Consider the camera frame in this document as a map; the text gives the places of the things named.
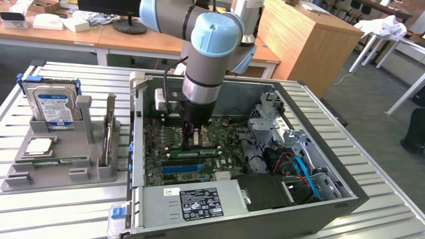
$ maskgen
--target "white cloth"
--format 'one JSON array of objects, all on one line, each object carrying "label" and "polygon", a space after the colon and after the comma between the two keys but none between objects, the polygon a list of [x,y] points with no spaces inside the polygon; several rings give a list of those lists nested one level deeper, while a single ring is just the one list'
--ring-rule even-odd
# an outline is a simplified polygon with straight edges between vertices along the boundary
[{"label": "white cloth", "polygon": [[362,38],[370,33],[374,33],[375,35],[387,37],[393,41],[402,39],[407,32],[406,26],[397,22],[394,15],[383,19],[359,21],[354,27],[363,31],[365,34]]}]

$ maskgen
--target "metal grid table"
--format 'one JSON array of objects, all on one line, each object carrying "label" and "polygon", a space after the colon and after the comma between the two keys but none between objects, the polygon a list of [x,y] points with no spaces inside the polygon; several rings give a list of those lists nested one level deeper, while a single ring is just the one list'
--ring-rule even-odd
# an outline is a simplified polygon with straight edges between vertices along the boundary
[{"label": "metal grid table", "polygon": [[[82,94],[90,95],[92,119],[105,114],[109,92],[117,94],[120,120],[118,179],[112,183],[32,190],[18,194],[0,192],[0,238],[105,238],[108,209],[125,200],[126,155],[129,141],[129,74],[137,69],[46,62],[38,75],[64,79],[78,77]],[[369,154],[358,146],[308,88],[284,81],[282,86],[304,111],[370,199],[352,213],[336,219],[306,239],[425,239],[425,216]],[[296,124],[294,117],[288,118]],[[14,87],[0,107],[0,183],[26,134],[32,115],[28,101]]]}]

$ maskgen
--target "gray floor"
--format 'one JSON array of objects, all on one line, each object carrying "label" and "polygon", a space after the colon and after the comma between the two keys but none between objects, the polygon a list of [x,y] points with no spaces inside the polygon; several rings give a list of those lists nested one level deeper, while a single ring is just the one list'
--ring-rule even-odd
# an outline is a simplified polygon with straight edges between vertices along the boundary
[{"label": "gray floor", "polygon": [[[96,56],[85,52],[37,49],[0,45],[0,102],[14,86],[16,74],[22,73],[32,59],[96,64]],[[348,74],[357,54],[350,56],[336,82]],[[153,68],[156,61],[136,59],[137,66]],[[391,179],[409,195],[421,210],[425,210],[425,159],[409,155],[398,145],[409,126],[413,103],[406,103],[393,117],[385,115],[406,89],[381,70],[371,66],[358,68],[342,84],[332,86],[326,101],[349,122],[348,130],[378,162]]]}]

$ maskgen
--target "blue clip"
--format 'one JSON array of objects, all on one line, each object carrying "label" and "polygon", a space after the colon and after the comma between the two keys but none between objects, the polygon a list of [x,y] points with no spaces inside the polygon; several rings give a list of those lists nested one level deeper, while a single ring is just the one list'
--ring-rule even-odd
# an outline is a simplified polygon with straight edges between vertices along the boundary
[{"label": "blue clip", "polygon": [[125,218],[126,216],[126,207],[113,208],[112,209],[112,219]]},{"label": "blue clip", "polygon": [[17,83],[17,85],[18,85],[18,87],[20,87],[20,89],[21,89],[24,95],[25,95],[24,86],[21,85],[21,78],[22,78],[22,77],[24,77],[24,74],[22,74],[22,73],[18,73],[18,74],[16,75],[16,83]]},{"label": "blue clip", "polygon": [[28,81],[28,82],[41,82],[41,80],[42,80],[42,76],[26,76],[26,79],[25,79],[25,81]]},{"label": "blue clip", "polygon": [[133,142],[130,142],[130,145],[128,146],[128,151],[133,152]]},{"label": "blue clip", "polygon": [[80,82],[80,79],[77,77],[74,78],[74,88],[77,90],[77,95],[80,96],[81,95],[81,82]]}]

